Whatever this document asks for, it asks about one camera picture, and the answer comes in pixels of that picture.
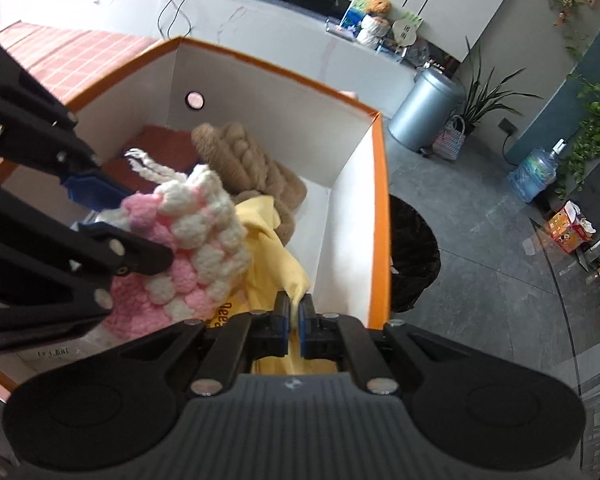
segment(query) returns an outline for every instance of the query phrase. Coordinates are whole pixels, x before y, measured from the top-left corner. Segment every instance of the electrical outlet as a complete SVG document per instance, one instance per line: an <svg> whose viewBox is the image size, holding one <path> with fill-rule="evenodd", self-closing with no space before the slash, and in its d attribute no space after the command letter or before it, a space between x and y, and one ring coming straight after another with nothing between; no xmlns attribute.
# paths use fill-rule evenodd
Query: electrical outlet
<svg viewBox="0 0 600 480"><path fill-rule="evenodd" d="M507 118L501 120L500 124L498 124L498 127L505 132L508 137L515 135L518 132L518 127Z"/></svg>

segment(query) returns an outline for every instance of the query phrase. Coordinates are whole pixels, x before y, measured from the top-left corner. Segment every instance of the green plant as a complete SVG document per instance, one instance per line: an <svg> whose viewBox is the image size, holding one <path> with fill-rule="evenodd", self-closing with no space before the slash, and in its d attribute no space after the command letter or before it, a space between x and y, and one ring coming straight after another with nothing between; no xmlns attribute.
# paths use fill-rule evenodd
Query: green plant
<svg viewBox="0 0 600 480"><path fill-rule="evenodd" d="M588 49L588 34L581 34L574 25L574 20L578 19L578 9L584 5L584 2L577 0L549 0L549 6L552 10L558 10L558 19L554 23L555 27L566 27L569 30L563 34L567 42L567 52L576 60L580 61Z"/></svg>
<svg viewBox="0 0 600 480"><path fill-rule="evenodd" d="M491 87L491 80L493 79L493 73L495 68L491 69L491 73L489 74L487 80L482 82L482 51L480 49L480 44L477 46L477 67L476 60L474 59L474 53L471 51L471 47L469 45L469 40L466 40L466 46L469 49L469 65L472 70L472 78L471 84L467 91L466 101L464 103L464 110L462 111L462 117L466 121L467 126L475 125L488 113L493 112L495 110L506 110L512 114L516 114L518 116L522 116L522 114L512 108L509 105L504 104L504 99L513 96L522 96L522 97L531 97L534 99L542 99L540 96L535 94L525 94L522 92L513 92L510 90L504 90L503 86L511 81L513 78L518 77L522 74L526 68L521 68L520 70L514 72L511 75L508 75L504 78L498 85Z"/></svg>
<svg viewBox="0 0 600 480"><path fill-rule="evenodd" d="M578 191L582 190L586 163L600 157L600 85L593 84L586 79L578 92L581 99L589 98L585 108L589 116L580 121L577 137L570 151L565 154L558 168L558 187L556 193L560 198L565 198L566 182L569 176L573 177Z"/></svg>

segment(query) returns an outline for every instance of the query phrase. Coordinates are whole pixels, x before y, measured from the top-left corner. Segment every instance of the yellow shirt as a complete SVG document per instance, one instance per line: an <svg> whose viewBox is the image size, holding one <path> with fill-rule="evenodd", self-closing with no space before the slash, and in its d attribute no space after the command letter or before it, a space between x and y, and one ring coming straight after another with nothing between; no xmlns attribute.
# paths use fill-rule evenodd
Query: yellow shirt
<svg viewBox="0 0 600 480"><path fill-rule="evenodd" d="M273 205L273 197L257 196L235 207L242 225L247 229L245 243L252 261L242 283L229 300L218 309L209 326L222 326L229 317L249 310L272 310L279 290L291 298L291 326L296 327L298 304L311 287L309 277L298 261L284 248L274 229L280 225L280 216ZM300 357L298 335L289 338L286 357L265 357L253 364L254 373L263 375L305 375L334 373L330 361L307 361Z"/></svg>

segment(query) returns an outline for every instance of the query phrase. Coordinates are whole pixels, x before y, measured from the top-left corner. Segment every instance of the pink and white knitted item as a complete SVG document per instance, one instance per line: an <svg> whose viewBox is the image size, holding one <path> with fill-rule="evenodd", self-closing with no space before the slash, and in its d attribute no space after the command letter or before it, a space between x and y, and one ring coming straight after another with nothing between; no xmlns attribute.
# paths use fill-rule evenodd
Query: pink and white knitted item
<svg viewBox="0 0 600 480"><path fill-rule="evenodd" d="M191 317L212 319L251 262L243 243L246 229L213 171L197 166L187 178L143 152L132 156L144 164L130 161L134 170L160 186L153 194L125 198L119 209L103 211L96 221L166 245L174 260L155 276L114 278L114 309L104 326L124 339Z"/></svg>

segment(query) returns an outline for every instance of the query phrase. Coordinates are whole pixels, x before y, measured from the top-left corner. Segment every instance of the white counter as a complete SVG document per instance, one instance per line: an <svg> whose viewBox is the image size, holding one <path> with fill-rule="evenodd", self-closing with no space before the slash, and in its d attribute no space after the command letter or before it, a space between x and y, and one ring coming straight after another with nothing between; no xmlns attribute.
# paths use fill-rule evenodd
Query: white counter
<svg viewBox="0 0 600 480"><path fill-rule="evenodd" d="M169 0L0 0L0 22L84 28L161 37L157 19ZM392 116L413 87L414 70L336 38L324 22L259 0L186 0L191 37L221 44L283 66L337 90L357 92L365 104ZM171 4L160 18L166 31ZM186 34L180 14L171 36Z"/></svg>

